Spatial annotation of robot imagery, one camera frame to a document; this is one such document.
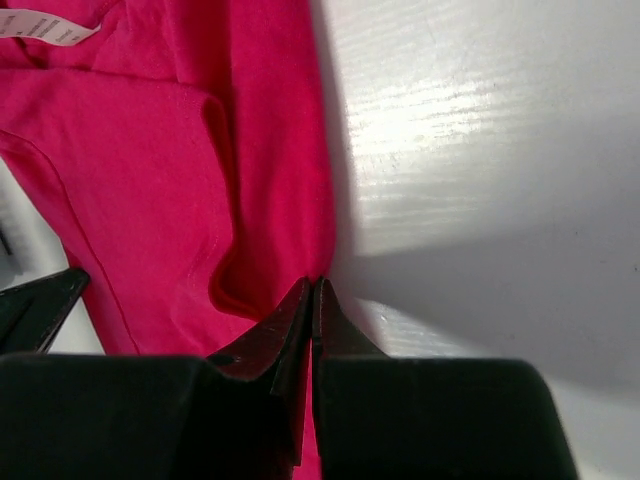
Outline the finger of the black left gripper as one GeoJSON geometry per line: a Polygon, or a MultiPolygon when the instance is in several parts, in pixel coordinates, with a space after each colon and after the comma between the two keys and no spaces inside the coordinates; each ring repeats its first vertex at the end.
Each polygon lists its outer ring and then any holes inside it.
{"type": "Polygon", "coordinates": [[[1,291],[1,353],[46,353],[90,283],[80,268],[1,291]]]}

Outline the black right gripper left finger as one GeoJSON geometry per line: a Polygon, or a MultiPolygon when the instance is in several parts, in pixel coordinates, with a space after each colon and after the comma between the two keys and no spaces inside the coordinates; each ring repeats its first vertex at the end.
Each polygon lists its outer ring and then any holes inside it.
{"type": "Polygon", "coordinates": [[[208,357],[1,360],[5,479],[289,479],[302,457],[311,284],[208,357]]]}

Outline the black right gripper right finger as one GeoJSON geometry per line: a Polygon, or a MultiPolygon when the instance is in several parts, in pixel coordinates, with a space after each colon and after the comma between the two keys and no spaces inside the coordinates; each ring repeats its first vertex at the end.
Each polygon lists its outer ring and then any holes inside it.
{"type": "Polygon", "coordinates": [[[550,390],[521,360],[399,358],[321,280],[312,320],[313,415],[326,479],[574,479],[550,390]]]}

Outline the red t shirt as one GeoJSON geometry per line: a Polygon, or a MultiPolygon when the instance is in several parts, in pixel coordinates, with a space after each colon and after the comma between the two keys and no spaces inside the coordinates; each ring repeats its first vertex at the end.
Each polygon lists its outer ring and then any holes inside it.
{"type": "Polygon", "coordinates": [[[5,1],[1,156],[108,354],[205,356],[331,262],[306,1],[5,1]]]}

